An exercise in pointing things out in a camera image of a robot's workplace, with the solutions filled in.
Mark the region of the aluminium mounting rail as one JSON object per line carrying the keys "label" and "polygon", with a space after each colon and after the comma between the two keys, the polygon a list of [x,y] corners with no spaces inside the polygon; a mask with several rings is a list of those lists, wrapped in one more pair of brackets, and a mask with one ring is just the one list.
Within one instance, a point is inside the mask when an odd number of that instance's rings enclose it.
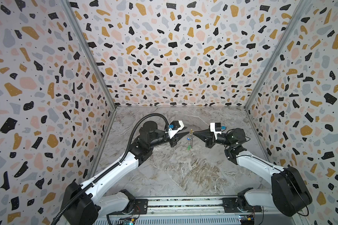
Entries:
{"label": "aluminium mounting rail", "polygon": [[[223,198],[235,196],[218,197],[149,197],[149,213],[161,214],[186,214],[186,213],[225,213],[222,206]],[[64,213],[65,218],[72,225],[91,224],[99,217],[109,215],[113,212],[123,211],[135,198],[126,190],[121,190],[115,195],[107,196],[94,202],[91,196],[78,198]]]}

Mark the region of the left green circuit board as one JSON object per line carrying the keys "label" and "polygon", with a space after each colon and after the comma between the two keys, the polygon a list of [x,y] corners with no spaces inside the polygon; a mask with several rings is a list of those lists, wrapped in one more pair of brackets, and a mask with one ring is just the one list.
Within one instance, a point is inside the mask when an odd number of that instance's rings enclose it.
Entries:
{"label": "left green circuit board", "polygon": [[136,224],[136,218],[123,218],[122,219],[122,225],[135,225]]}

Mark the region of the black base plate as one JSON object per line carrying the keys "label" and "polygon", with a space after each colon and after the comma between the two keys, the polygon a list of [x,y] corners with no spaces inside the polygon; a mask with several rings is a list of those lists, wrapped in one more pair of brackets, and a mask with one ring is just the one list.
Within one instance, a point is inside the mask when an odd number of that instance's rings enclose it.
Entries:
{"label": "black base plate", "polygon": [[225,213],[253,213],[262,212],[260,206],[251,206],[244,197],[227,197],[222,199]]}
{"label": "black base plate", "polygon": [[129,203],[123,211],[113,212],[110,215],[120,215],[128,217],[130,215],[147,214],[148,199],[135,199],[134,202]]}

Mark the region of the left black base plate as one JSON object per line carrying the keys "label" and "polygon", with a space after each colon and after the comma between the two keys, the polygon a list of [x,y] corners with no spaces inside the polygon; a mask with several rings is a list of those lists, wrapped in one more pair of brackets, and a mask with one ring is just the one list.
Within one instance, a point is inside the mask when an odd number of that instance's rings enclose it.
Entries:
{"label": "left black base plate", "polygon": [[147,214],[148,199],[135,199],[134,202],[129,203],[123,211],[113,212],[110,215],[120,215],[128,217],[130,215]]}

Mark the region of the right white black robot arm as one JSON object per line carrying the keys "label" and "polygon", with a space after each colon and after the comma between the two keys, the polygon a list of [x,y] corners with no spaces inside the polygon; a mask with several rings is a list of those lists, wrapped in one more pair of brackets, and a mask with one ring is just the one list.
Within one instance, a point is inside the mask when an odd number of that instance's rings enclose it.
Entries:
{"label": "right white black robot arm", "polygon": [[255,206],[263,206],[276,208],[291,217],[309,208],[313,199],[299,171],[294,167],[272,164],[245,149],[243,144],[249,138],[243,129],[234,128],[223,133],[219,128],[208,128],[193,134],[207,148],[223,145],[229,161],[254,172],[271,185],[267,190],[246,188],[239,192],[236,200],[238,210],[246,212]]}

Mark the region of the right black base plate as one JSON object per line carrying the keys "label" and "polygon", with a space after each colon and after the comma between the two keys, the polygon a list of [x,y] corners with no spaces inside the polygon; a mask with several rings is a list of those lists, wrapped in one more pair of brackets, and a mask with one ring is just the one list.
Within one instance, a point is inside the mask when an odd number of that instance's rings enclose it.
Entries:
{"label": "right black base plate", "polygon": [[225,213],[253,213],[262,212],[260,206],[251,206],[244,197],[227,197],[222,199]]}

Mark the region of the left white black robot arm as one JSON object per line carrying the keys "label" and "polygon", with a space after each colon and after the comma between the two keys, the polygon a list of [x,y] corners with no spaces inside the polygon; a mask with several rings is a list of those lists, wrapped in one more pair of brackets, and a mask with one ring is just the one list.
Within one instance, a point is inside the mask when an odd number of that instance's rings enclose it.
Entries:
{"label": "left white black robot arm", "polygon": [[92,225],[101,216],[112,213],[135,214],[136,198],[126,189],[114,195],[104,194],[126,174],[137,169],[153,154],[154,147],[169,143],[175,147],[188,133],[182,121],[165,123],[159,130],[154,121],[141,119],[133,128],[124,154],[113,164],[89,180],[72,182],[65,190],[61,209],[53,219],[55,225],[61,217],[71,225]]}

